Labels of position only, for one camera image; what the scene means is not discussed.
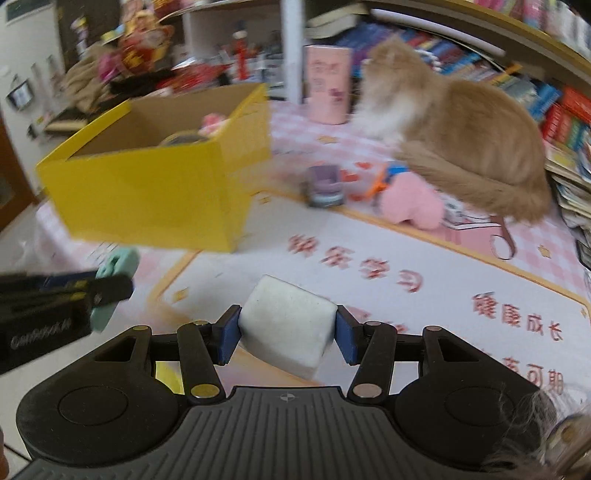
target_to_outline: cardboard box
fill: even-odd
[[[214,138],[158,146],[198,130],[212,112],[229,118]],[[54,150],[37,173],[74,237],[231,252],[270,158],[266,90],[245,83],[125,102]]]

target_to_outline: white sponge block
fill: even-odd
[[[309,379],[335,337],[336,305],[265,275],[240,312],[242,344],[255,357]]]

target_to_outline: pink cylinder container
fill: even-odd
[[[351,49],[310,45],[306,51],[310,85],[308,117],[321,124],[344,124],[350,104]]]

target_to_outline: pink plush toy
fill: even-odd
[[[410,221],[421,230],[436,229],[445,212],[443,200],[419,175],[405,171],[395,175],[381,195],[380,208],[392,223]]]

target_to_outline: white wall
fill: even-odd
[[[232,34],[240,20],[246,22],[248,43],[268,43],[271,32],[281,30],[279,5],[185,14],[183,26],[191,55],[198,59],[217,55],[216,45],[233,42]]]
[[[35,165],[57,146],[59,141],[51,140],[42,144],[27,137],[29,125],[43,114],[41,103],[35,101],[26,111],[17,112],[7,102],[12,78],[18,74],[22,80],[32,80],[31,65],[37,63],[48,84],[47,57],[53,55],[62,65],[61,48],[57,32],[56,11],[53,6],[33,12],[10,24],[6,22],[6,4],[0,7],[0,72],[8,67],[10,73],[0,76],[0,111],[4,124],[17,153],[22,168],[34,190],[40,187],[35,174]],[[54,110],[59,113],[65,104],[54,102]]]

